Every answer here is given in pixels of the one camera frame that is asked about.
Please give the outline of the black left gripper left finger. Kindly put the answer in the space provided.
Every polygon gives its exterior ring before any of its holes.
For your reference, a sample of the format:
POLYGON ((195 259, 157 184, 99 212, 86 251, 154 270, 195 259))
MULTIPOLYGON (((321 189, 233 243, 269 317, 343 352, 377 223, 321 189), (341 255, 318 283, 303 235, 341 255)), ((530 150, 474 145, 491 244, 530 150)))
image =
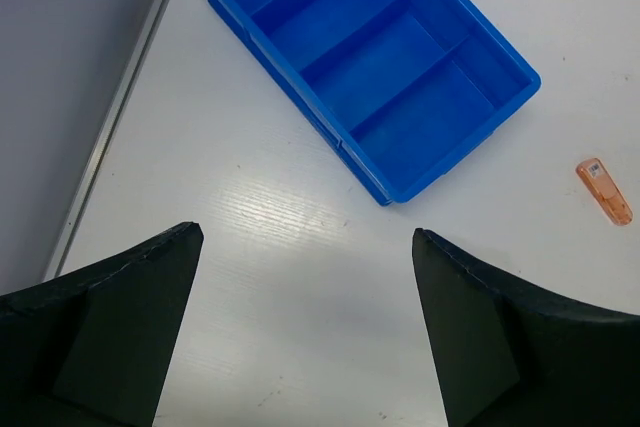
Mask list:
POLYGON ((2 296, 2 425, 152 425, 203 242, 180 223, 2 296))

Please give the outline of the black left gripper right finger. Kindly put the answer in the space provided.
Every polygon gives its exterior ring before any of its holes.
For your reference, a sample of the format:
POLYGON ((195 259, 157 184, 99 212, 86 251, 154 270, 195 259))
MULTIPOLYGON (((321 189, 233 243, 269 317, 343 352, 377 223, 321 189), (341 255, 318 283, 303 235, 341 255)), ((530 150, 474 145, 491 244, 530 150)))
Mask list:
POLYGON ((451 426, 635 426, 639 319, 541 288, 433 231, 412 259, 451 426))

